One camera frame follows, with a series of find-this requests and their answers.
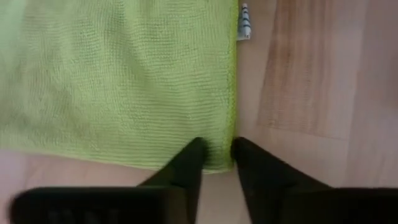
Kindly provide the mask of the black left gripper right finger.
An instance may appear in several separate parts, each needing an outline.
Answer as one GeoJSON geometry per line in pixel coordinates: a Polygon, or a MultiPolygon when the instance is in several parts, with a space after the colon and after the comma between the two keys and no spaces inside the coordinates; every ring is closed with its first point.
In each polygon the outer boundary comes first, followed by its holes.
{"type": "Polygon", "coordinates": [[[330,188],[243,137],[233,140],[231,157],[252,224],[277,224],[288,194],[330,188]]]}

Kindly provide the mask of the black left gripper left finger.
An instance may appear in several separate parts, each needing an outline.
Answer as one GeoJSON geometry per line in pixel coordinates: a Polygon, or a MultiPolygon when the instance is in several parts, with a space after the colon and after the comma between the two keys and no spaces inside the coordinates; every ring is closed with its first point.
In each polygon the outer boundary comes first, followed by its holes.
{"type": "Polygon", "coordinates": [[[140,183],[141,186],[180,187],[185,190],[187,218],[195,224],[203,166],[208,157],[208,143],[203,138],[192,139],[161,170],[140,183]]]}

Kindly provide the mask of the lime green microfiber towel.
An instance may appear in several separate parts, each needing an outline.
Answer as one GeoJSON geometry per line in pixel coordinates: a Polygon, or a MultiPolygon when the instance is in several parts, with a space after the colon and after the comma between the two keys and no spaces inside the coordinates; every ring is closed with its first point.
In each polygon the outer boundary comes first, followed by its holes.
{"type": "Polygon", "coordinates": [[[0,0],[0,149],[230,170],[239,0],[0,0]]]}

